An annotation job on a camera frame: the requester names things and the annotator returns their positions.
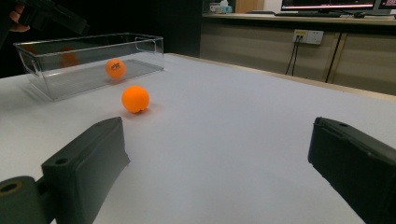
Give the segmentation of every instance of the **ping pong ball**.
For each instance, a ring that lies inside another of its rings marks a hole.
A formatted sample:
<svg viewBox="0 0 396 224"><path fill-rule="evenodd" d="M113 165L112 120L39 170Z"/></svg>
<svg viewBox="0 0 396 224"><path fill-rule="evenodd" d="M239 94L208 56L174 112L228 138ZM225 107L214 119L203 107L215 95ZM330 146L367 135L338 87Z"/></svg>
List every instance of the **ping pong ball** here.
<svg viewBox="0 0 396 224"><path fill-rule="evenodd" d="M149 93L141 86L130 86L122 94L122 104L126 110L135 114L149 105Z"/></svg>
<svg viewBox="0 0 396 224"><path fill-rule="evenodd" d="M106 63L106 72L110 77L121 78L126 72L125 63L120 59L110 59Z"/></svg>

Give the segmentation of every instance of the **computer monitor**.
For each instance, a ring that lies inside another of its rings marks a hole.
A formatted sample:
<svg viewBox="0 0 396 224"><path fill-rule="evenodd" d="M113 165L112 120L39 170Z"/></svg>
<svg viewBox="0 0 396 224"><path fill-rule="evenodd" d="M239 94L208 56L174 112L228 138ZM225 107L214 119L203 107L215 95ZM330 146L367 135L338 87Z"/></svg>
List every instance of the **computer monitor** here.
<svg viewBox="0 0 396 224"><path fill-rule="evenodd" d="M317 11L373 9L375 0L282 0L281 11Z"/></svg>
<svg viewBox="0 0 396 224"><path fill-rule="evenodd" d="M396 0L381 0L379 9L396 9Z"/></svg>

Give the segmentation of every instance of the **clear plastic box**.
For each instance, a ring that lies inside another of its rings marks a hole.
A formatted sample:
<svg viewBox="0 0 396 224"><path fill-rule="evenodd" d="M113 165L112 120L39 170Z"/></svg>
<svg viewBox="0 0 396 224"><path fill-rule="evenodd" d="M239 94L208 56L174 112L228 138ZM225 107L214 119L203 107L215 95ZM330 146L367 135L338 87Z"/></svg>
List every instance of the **clear plastic box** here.
<svg viewBox="0 0 396 224"><path fill-rule="evenodd" d="M163 38L132 33L14 43L29 81L52 101L164 69ZM121 78L106 63L125 63Z"/></svg>

